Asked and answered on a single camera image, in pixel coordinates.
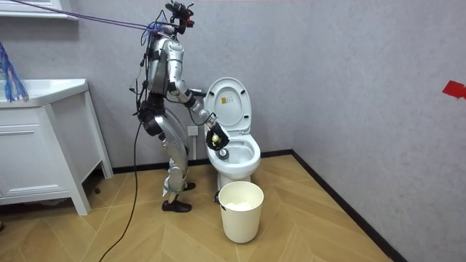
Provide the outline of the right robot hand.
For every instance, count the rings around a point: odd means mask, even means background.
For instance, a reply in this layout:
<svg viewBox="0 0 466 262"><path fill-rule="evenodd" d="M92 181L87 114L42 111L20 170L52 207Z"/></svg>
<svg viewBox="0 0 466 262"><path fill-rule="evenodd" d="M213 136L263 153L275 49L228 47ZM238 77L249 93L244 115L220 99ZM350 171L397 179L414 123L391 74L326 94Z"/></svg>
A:
<svg viewBox="0 0 466 262"><path fill-rule="evenodd" d="M213 116L209 117L205 126L208 128L206 144L209 149L220 151L228 145L230 142L228 132L223 129Z"/></svg>

